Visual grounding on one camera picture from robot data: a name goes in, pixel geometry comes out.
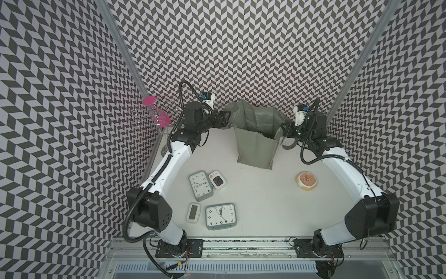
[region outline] analog clock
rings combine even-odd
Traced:
[[[204,171],[189,176],[189,182],[192,187],[192,191],[194,191],[196,201],[205,200],[212,197],[214,194],[209,177]]]
[[[237,224],[234,204],[216,204],[206,207],[206,227],[226,229]]]

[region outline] gray shopping bag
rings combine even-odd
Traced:
[[[237,162],[271,170],[283,134],[280,125],[288,118],[276,108],[255,108],[245,100],[230,103],[224,110],[231,112],[228,126],[235,130]]]

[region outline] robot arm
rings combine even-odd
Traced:
[[[310,162],[305,161],[302,148],[302,162],[312,164],[322,160],[338,177],[355,204],[343,221],[314,232],[313,252],[318,256],[325,256],[338,244],[392,231],[399,200],[394,194],[386,194],[378,188],[351,161],[339,141],[326,135],[326,116],[317,111],[317,105],[318,99],[310,108],[296,106],[296,121],[287,123],[282,128],[285,131],[284,136],[295,138],[295,143],[303,142],[303,147],[307,145],[317,157]]]
[[[169,142],[170,151],[140,188],[131,188],[127,192],[130,209],[138,201],[136,208],[131,210],[130,218],[160,236],[173,256],[185,251],[186,232],[171,220],[172,209],[165,198],[178,171],[199,145],[202,134],[210,128],[225,127],[229,116],[230,112],[213,112],[204,116],[202,103],[187,103],[182,127],[173,133],[172,141]],[[123,236],[131,242],[138,239],[130,238],[125,232]]]

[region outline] black and white pattern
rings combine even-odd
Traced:
[[[153,126],[91,0],[0,9],[0,278],[92,278]]]
[[[290,116],[316,96],[329,109],[387,0],[108,2],[150,94],[178,106],[186,79],[218,109],[243,98]]]
[[[401,201],[390,244],[408,278],[446,278],[444,1],[403,1],[330,124]]]

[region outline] white table surface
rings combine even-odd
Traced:
[[[286,139],[289,145],[292,139]],[[161,141],[152,170],[161,161]],[[265,170],[237,163],[238,153],[234,130],[211,129],[203,147],[197,147],[180,169],[166,198],[173,210],[172,220],[190,237],[275,237],[313,236],[313,232],[341,221],[353,207],[353,202],[338,178],[321,161],[305,165],[300,160],[300,147],[284,150],[278,147],[273,169]],[[307,161],[315,156],[305,150]],[[197,224],[186,222],[189,205],[196,202],[189,184],[189,175],[199,171],[220,171],[226,186],[200,202]],[[302,190],[296,175],[310,171],[318,180],[316,188]],[[208,205],[233,203],[237,225],[229,229],[208,230],[205,208]],[[130,236],[147,229],[132,224]]]

